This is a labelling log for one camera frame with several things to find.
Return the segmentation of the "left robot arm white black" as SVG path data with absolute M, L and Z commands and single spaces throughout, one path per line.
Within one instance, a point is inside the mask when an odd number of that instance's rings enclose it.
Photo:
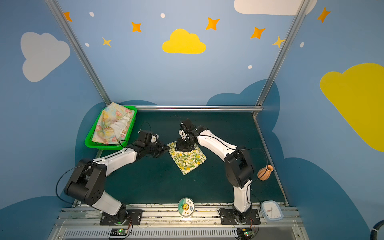
M 123 147 L 120 151 L 103 158 L 82 159 L 76 167 L 67 171 L 72 175 L 64 188 L 65 195 L 100 211 L 103 219 L 109 219 L 107 225 L 123 226 L 131 218 L 126 204 L 105 191 L 106 178 L 146 156 L 151 155 L 155 159 L 170 150 L 152 131 L 140 130 L 137 140 L 125 146 L 123 142 L 127 141 L 119 141 Z

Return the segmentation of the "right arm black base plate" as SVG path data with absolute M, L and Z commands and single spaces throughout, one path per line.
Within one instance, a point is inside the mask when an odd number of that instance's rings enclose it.
M 240 213 L 235 209 L 218 210 L 222 225 L 259 225 L 261 223 L 259 211 L 257 209 L 249 208 L 246 212 Z

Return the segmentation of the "pastel floral skirt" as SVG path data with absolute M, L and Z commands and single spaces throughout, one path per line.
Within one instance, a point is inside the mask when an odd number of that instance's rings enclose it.
M 133 123 L 136 110 L 111 103 L 96 121 L 91 141 L 104 145 L 117 145 L 125 140 Z

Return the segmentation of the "lemon print skirt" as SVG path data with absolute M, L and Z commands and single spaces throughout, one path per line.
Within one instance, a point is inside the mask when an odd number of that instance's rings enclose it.
M 174 141 L 168 144 L 169 153 L 183 175 L 190 173 L 207 159 L 198 145 L 194 145 L 195 149 L 191 152 L 178 152 L 176 151 L 176 143 Z

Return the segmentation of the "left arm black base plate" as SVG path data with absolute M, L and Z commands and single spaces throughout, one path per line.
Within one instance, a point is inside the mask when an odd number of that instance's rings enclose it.
M 100 226 L 138 226 L 142 219 L 142 210 L 124 210 L 116 215 L 102 212 Z

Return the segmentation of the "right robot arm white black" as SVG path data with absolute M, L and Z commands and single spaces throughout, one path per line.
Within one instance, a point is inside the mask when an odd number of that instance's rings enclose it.
M 209 149 L 225 163 L 226 177 L 234 187 L 233 214 L 237 223 L 245 224 L 253 210 L 251 183 L 256 168 L 249 151 L 251 148 L 231 145 L 215 136 L 204 126 L 195 126 L 190 119 L 180 123 L 177 152 L 191 152 L 196 145 Z

